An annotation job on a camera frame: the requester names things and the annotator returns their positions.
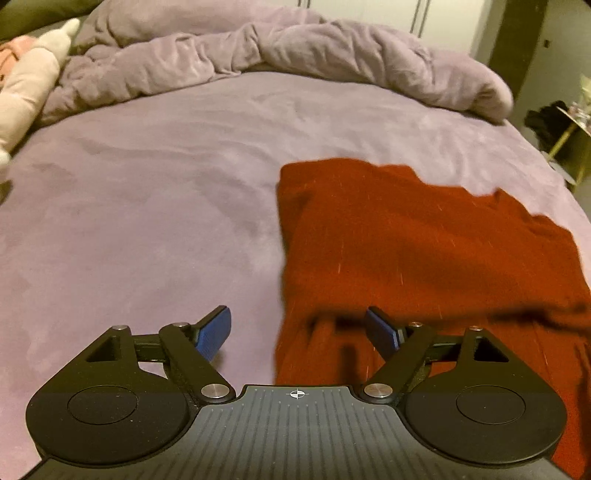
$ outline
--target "stuffed animal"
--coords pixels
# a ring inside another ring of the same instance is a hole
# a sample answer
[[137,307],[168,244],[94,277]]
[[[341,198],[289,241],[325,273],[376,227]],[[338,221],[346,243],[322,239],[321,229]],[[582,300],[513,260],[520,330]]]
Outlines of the stuffed animal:
[[39,37],[12,68],[0,91],[0,183],[7,176],[10,152],[27,134],[66,62],[77,18]]
[[22,35],[0,45],[0,89],[4,86],[4,80],[17,62],[26,52],[31,50],[35,40],[35,37]]

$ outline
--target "red cloth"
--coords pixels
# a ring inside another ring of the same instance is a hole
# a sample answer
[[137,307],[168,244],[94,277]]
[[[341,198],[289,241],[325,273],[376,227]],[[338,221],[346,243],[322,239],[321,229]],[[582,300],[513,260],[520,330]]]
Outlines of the red cloth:
[[568,231],[500,190],[473,197],[351,159],[286,165],[277,196],[287,249],[278,384],[365,382],[383,363],[361,325],[368,306],[442,333],[482,325],[560,394],[569,416],[554,461],[583,475],[591,297]]

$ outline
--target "white wardrobe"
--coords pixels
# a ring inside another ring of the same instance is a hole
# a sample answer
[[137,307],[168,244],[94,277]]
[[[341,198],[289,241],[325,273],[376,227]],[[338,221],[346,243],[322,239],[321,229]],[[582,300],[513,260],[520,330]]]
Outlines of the white wardrobe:
[[414,33],[428,45],[474,56],[496,0],[267,0],[313,8],[328,18],[389,25]]

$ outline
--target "metal screw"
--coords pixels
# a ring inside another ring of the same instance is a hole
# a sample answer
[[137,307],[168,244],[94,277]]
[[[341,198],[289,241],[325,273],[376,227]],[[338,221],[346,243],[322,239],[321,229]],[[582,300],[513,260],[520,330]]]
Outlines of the metal screw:
[[392,387],[390,385],[386,385],[383,383],[371,383],[367,385],[363,391],[366,395],[372,398],[386,398],[394,393]]
[[223,398],[230,393],[230,389],[221,383],[210,383],[201,389],[201,395],[207,398]]

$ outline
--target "bedroom wall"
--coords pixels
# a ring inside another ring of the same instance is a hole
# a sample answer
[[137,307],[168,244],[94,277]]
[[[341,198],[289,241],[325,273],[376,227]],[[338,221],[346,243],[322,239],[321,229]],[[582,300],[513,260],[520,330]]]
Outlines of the bedroom wall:
[[[591,7],[583,0],[548,0],[542,31],[510,121],[520,130],[527,110],[580,94],[580,74],[591,76]],[[548,48],[544,40],[550,41]]]
[[430,0],[421,38],[429,45],[474,57],[496,0]]
[[488,66],[507,83],[514,98],[534,57],[548,0],[507,0]]
[[480,39],[480,44],[474,55],[476,60],[485,65],[488,65],[488,61],[491,59],[492,50],[495,48],[496,38],[503,21],[506,5],[507,0],[492,0],[488,19],[486,20],[482,32],[482,38]]

